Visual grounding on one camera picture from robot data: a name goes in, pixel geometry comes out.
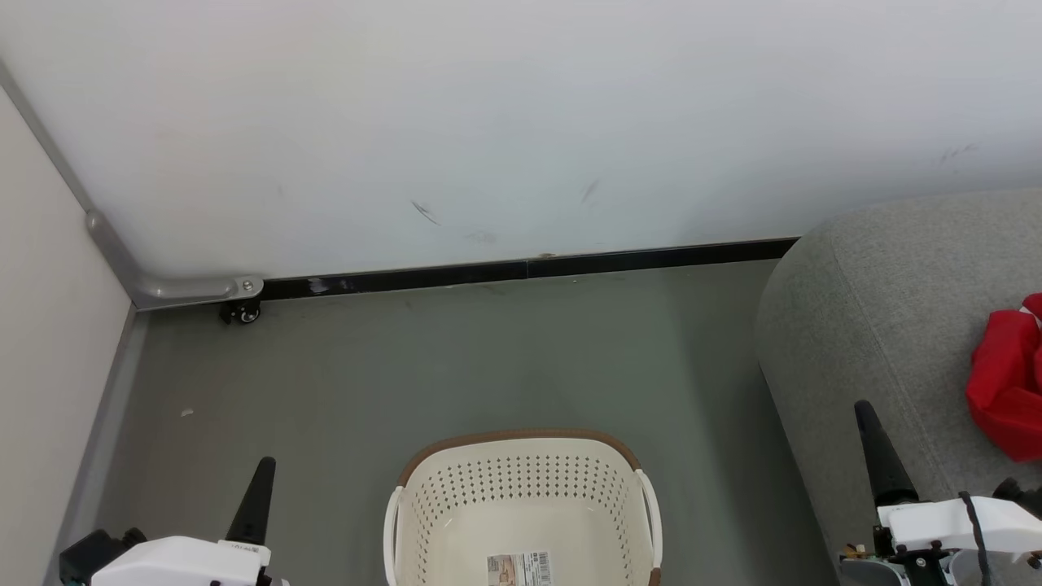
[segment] basket handle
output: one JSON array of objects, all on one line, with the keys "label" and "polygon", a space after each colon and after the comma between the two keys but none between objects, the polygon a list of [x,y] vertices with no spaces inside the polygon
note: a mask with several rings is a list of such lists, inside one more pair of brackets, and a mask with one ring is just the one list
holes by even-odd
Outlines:
[{"label": "basket handle", "polygon": [[398,586],[395,577],[395,521],[398,518],[398,504],[401,500],[403,487],[397,487],[391,493],[388,502],[388,512],[383,515],[383,572],[388,577],[388,586]]},{"label": "basket handle", "polygon": [[638,468],[635,471],[644,486],[644,502],[647,504],[648,511],[651,512],[651,552],[654,556],[654,563],[651,567],[662,567],[662,513],[659,512],[659,498],[654,495],[651,479],[644,473],[644,470]]}]

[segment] metal frame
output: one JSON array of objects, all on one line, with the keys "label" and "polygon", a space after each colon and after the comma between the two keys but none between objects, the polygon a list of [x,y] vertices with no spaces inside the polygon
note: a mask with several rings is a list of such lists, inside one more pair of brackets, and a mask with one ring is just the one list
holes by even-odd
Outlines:
[{"label": "metal frame", "polygon": [[134,260],[113,225],[105,219],[94,202],[91,201],[86,189],[73,172],[69,162],[61,154],[54,139],[40,121],[35,111],[29,104],[25,94],[19,89],[10,71],[0,59],[0,88],[15,104],[29,130],[50,157],[58,174],[69,186],[76,201],[86,214],[86,230],[101,250],[108,266],[113,269],[120,285],[141,311],[177,308],[181,306],[197,306],[219,301],[237,301],[257,296],[264,289],[264,279],[259,276],[218,276],[199,278],[165,278],[149,274]]}]

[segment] black baseboard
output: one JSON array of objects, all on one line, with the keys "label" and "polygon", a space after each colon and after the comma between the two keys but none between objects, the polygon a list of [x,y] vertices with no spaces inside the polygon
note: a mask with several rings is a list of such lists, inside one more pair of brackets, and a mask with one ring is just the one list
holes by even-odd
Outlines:
[{"label": "black baseboard", "polygon": [[795,238],[266,280],[260,300],[780,259]]}]

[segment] metal bracket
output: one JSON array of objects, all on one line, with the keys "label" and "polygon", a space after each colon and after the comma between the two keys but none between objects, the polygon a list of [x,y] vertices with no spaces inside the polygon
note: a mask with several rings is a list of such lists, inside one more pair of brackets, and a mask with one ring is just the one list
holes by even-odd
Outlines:
[{"label": "metal bracket", "polygon": [[150,275],[138,265],[104,214],[97,210],[86,213],[86,231],[130,300],[141,311],[249,299],[264,289],[264,279],[253,275],[209,278],[160,278]]}]

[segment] laundry basket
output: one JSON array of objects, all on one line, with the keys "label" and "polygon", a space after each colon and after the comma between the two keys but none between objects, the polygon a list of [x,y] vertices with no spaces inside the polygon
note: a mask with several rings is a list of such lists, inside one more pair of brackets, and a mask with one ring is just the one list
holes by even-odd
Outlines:
[{"label": "laundry basket", "polygon": [[390,586],[656,586],[661,564],[651,482],[598,432],[436,443],[405,467],[383,522]]}]

